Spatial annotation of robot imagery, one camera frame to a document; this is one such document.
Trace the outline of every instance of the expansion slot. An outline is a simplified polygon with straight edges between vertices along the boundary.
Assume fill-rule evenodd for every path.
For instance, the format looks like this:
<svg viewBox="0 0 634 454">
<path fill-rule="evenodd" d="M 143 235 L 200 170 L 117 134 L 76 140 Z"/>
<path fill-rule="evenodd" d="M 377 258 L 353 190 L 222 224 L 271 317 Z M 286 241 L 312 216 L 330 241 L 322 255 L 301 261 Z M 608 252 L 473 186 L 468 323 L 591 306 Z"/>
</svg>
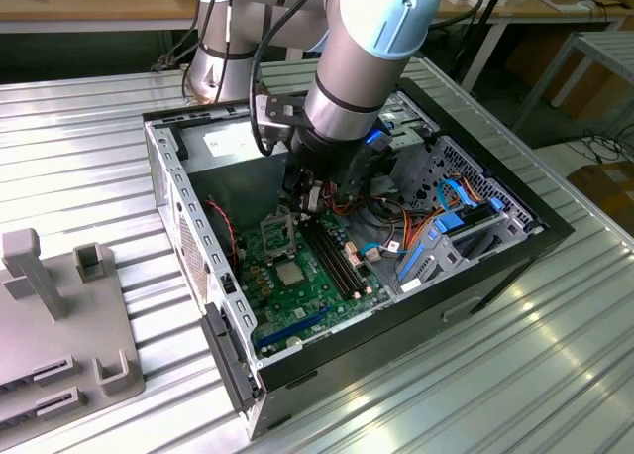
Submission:
<svg viewBox="0 0 634 454">
<path fill-rule="evenodd" d="M 41 387 L 70 377 L 77 373 L 78 367 L 72 356 L 67 355 L 58 360 L 53 360 L 41 367 L 37 367 L 32 373 L 0 383 L 0 395 L 12 392 L 25 385 L 36 383 Z"/>
<path fill-rule="evenodd" d="M 290 337 L 291 335 L 305 328 L 310 328 L 312 326 L 317 325 L 320 322 L 320 320 L 324 318 L 324 315 L 326 314 L 328 310 L 330 310 L 330 307 L 324 307 L 321 310 L 319 310 L 319 312 L 309 317 L 306 317 L 305 319 L 300 320 L 299 322 L 293 323 L 292 325 L 288 325 L 286 328 L 282 328 L 281 330 L 277 330 L 276 332 L 261 338 L 260 340 L 256 342 L 256 348 L 259 349 L 261 347 L 265 347 L 266 345 L 270 345 L 271 343 L 276 343 L 279 340 Z"/>
<path fill-rule="evenodd" d="M 302 222 L 299 230 L 344 300 L 363 290 L 361 280 L 319 222 Z"/>
</svg>

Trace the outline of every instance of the aluminum workbench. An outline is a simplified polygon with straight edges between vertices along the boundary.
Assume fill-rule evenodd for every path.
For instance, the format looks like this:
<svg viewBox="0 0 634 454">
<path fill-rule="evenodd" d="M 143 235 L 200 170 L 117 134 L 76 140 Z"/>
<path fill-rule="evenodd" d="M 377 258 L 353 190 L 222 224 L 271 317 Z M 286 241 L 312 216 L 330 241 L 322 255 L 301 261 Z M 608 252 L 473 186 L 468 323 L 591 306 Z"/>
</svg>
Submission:
<svg viewBox="0 0 634 454">
<path fill-rule="evenodd" d="M 314 61 L 264 67 L 306 89 Z M 633 241 L 427 60 L 414 79 L 576 233 L 496 303 L 250 444 L 155 211 L 140 114 L 180 74 L 0 87 L 0 231 L 115 252 L 146 390 L 15 452 L 631 452 Z"/>
</svg>

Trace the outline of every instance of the ram slot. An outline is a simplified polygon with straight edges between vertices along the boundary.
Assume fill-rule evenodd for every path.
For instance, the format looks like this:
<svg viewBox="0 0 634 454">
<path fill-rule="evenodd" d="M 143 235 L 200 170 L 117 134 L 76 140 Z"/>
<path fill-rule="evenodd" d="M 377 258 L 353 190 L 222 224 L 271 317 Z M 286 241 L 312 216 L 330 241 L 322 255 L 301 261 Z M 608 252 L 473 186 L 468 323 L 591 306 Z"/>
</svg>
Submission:
<svg viewBox="0 0 634 454">
<path fill-rule="evenodd" d="M 349 300 L 355 292 L 362 290 L 361 280 L 321 224 L 304 222 L 299 225 L 299 230 L 344 300 Z"/>
</svg>

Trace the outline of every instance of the cardboard box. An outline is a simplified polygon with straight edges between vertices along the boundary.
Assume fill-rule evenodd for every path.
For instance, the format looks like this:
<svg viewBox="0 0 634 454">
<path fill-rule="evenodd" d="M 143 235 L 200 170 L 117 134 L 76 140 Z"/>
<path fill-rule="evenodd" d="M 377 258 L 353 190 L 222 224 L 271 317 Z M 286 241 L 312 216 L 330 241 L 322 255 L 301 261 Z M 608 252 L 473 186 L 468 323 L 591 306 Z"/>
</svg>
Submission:
<svg viewBox="0 0 634 454">
<path fill-rule="evenodd" d="M 634 236 L 634 163 L 588 165 L 569 174 L 568 181 Z"/>
</svg>

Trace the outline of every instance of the red wire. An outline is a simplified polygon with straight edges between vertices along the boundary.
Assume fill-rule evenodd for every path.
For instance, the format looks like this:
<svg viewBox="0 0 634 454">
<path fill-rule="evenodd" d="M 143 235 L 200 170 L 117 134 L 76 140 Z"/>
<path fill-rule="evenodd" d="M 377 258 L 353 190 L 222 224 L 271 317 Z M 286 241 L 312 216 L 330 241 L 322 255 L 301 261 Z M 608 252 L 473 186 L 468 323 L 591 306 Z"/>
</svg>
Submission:
<svg viewBox="0 0 634 454">
<path fill-rule="evenodd" d="M 234 233 L 234 227 L 231 224 L 231 220 L 229 219 L 229 216 L 227 216 L 227 213 L 225 213 L 222 208 L 216 203 L 214 203 L 213 201 L 205 202 L 216 211 L 218 211 L 225 220 L 225 224 L 227 224 L 227 228 L 229 229 L 229 237 L 231 238 L 231 252 L 233 253 L 234 271 L 236 271 L 238 269 L 238 248 L 236 246 L 236 234 Z"/>
</svg>

